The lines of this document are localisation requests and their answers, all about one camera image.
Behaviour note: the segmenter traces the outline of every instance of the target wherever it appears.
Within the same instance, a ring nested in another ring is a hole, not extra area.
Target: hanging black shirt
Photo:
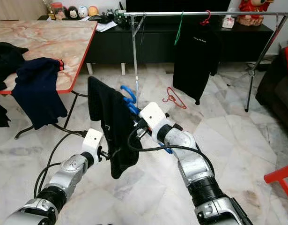
[[[176,46],[173,86],[196,100],[217,72],[221,43],[210,25],[183,25]]]
[[[11,120],[7,117],[7,110],[0,105],[0,128],[9,127],[9,121]]]
[[[101,120],[111,156],[111,175],[118,179],[124,170],[135,165],[139,159],[139,153],[127,146],[128,136],[134,130],[131,114],[123,100],[124,96],[93,76],[89,77],[88,92],[90,118],[93,121]],[[135,136],[131,140],[134,147],[142,148]]]

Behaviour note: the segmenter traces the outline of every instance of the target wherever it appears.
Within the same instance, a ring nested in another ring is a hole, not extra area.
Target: white ornament
[[[80,6],[78,9],[78,15],[80,18],[84,18],[88,16],[88,8],[85,6]]]

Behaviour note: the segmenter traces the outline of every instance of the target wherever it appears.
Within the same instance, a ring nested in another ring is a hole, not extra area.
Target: marble floor
[[[288,198],[278,184],[267,185],[263,176],[288,165],[288,132],[280,121],[255,99],[262,73],[253,86],[250,111],[244,111],[248,78],[227,87],[226,83],[245,72],[245,64],[221,64],[218,74],[210,77],[201,104],[195,105],[177,91],[186,104],[181,109],[164,103],[166,88],[172,85],[172,64],[141,65],[140,108],[155,101],[185,130],[192,133],[201,150],[213,162],[222,190],[233,196],[254,225],[288,225]],[[133,69],[120,65],[94,65],[95,76],[119,90],[124,84],[135,89]],[[87,93],[84,69],[74,88]],[[62,94],[69,108],[74,96]],[[53,126],[29,131],[18,140],[14,135],[30,125],[11,96],[0,96],[12,120],[10,128],[0,128],[0,225],[14,210],[32,198],[39,172],[45,167],[54,145],[65,134]],[[99,122],[89,119],[87,99],[79,97],[68,128],[101,130]],[[142,139],[144,147],[155,146]],[[56,151],[53,162],[81,152],[82,138],[69,136]],[[55,172],[52,168],[48,178]],[[71,200],[60,214],[58,225],[197,225],[194,206],[179,174],[176,160],[165,151],[140,154],[137,165],[119,180],[111,178],[110,164],[103,161],[91,168],[78,184]]]

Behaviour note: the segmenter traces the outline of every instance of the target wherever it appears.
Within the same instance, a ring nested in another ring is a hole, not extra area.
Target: red figurine
[[[242,12],[266,12],[274,0],[242,0],[239,9]],[[245,26],[259,26],[264,20],[263,15],[239,15],[237,21]]]

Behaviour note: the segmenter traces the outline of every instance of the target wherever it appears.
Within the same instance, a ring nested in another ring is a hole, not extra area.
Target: red clothes hanger
[[[174,95],[178,98],[178,100],[179,100],[179,102],[180,102],[181,104],[178,104],[178,103],[176,102],[176,98],[175,98],[173,95],[171,95],[171,94],[169,93],[169,91],[172,91],[172,92],[174,93]],[[175,91],[174,91],[171,87],[167,87],[167,93],[168,93],[168,99],[165,100],[165,99],[163,98],[163,99],[162,99],[163,102],[172,101],[172,102],[174,102],[175,105],[177,105],[178,107],[183,108],[183,109],[186,109],[186,105],[183,103],[183,101],[178,97],[178,95],[175,93]]]
[[[200,22],[200,25],[205,26],[206,24],[209,24],[209,19],[211,17],[211,12],[209,10],[206,10],[208,12],[208,18],[206,18],[204,21]]]

